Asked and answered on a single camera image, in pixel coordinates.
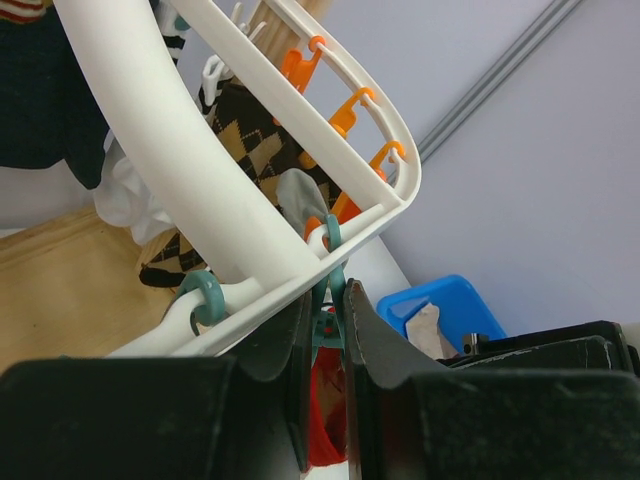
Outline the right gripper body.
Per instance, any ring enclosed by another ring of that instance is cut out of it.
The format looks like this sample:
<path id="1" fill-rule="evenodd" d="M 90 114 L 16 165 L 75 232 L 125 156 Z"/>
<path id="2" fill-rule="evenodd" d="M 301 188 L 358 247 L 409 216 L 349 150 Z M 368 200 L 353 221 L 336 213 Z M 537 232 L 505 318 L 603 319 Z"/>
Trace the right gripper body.
<path id="1" fill-rule="evenodd" d="M 441 363 L 454 369 L 574 369 L 637 373 L 637 343 L 628 343 L 619 324 L 599 320 L 498 340 L 482 335 L 475 346 Z"/>

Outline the red reindeer sock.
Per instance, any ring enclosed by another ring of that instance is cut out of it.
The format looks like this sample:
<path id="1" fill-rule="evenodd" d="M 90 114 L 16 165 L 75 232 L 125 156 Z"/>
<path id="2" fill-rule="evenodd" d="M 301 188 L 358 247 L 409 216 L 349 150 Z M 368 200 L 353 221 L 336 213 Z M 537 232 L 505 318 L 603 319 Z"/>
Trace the red reindeer sock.
<path id="1" fill-rule="evenodd" d="M 327 467 L 347 458 L 346 383 L 341 354 L 339 349 L 319 347 L 311 370 L 311 467 Z"/>

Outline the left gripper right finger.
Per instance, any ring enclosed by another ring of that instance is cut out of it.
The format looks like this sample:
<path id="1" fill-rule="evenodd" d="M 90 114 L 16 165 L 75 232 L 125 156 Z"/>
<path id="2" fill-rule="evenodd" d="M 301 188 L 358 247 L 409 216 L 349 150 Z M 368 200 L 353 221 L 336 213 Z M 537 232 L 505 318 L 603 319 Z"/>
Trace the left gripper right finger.
<path id="1" fill-rule="evenodd" d="M 380 318 L 349 281 L 353 479 L 635 479 L 639 371 L 454 369 Z"/>

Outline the grey blue sock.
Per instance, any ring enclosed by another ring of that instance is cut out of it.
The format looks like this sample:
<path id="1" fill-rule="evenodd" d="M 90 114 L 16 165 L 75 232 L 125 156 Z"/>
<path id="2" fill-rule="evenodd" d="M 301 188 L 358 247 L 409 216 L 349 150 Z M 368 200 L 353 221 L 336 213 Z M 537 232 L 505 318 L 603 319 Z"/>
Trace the grey blue sock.
<path id="1" fill-rule="evenodd" d="M 289 169 L 280 176 L 276 198 L 285 219 L 301 237 L 311 217 L 323 219 L 328 213 L 320 188 L 300 169 Z"/>

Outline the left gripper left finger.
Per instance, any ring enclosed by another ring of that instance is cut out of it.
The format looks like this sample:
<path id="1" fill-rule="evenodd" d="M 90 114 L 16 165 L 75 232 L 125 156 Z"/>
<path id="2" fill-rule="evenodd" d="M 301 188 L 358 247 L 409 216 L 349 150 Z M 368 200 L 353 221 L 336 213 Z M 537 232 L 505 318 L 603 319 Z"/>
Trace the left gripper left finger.
<path id="1" fill-rule="evenodd" d="M 1 377 L 5 479 L 296 479 L 308 464 L 312 301 L 227 353 L 60 359 Z"/>

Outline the teal clothes peg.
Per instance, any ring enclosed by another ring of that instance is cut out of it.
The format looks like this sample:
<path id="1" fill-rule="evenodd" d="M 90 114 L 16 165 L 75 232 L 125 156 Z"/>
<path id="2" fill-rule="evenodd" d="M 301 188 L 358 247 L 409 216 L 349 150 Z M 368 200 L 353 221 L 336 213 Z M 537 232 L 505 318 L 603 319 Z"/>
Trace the teal clothes peg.
<path id="1" fill-rule="evenodd" d="M 341 263 L 312 289 L 312 348 L 314 355 L 320 348 L 343 350 L 345 347 L 343 309 L 345 289 L 346 279 Z"/>

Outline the white oval clip hanger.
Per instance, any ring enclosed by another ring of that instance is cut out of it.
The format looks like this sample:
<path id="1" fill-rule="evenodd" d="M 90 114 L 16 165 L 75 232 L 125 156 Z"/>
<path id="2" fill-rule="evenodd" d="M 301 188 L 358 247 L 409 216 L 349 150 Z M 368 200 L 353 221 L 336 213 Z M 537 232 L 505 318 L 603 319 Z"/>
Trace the white oval clip hanger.
<path id="1" fill-rule="evenodd" d="M 218 354 L 255 330 L 385 230 L 416 197 L 421 161 L 400 114 L 334 38 L 328 64 L 367 108 L 393 153 L 383 181 L 357 151 L 211 1 L 175 9 L 359 207 L 324 247 L 325 228 L 300 237 L 242 172 L 186 89 L 145 1 L 60 1 L 61 23 L 86 81 L 122 149 L 180 231 L 222 283 L 223 318 L 202 335 L 190 325 L 199 292 L 176 300 L 161 323 L 117 350 L 120 357 Z"/>

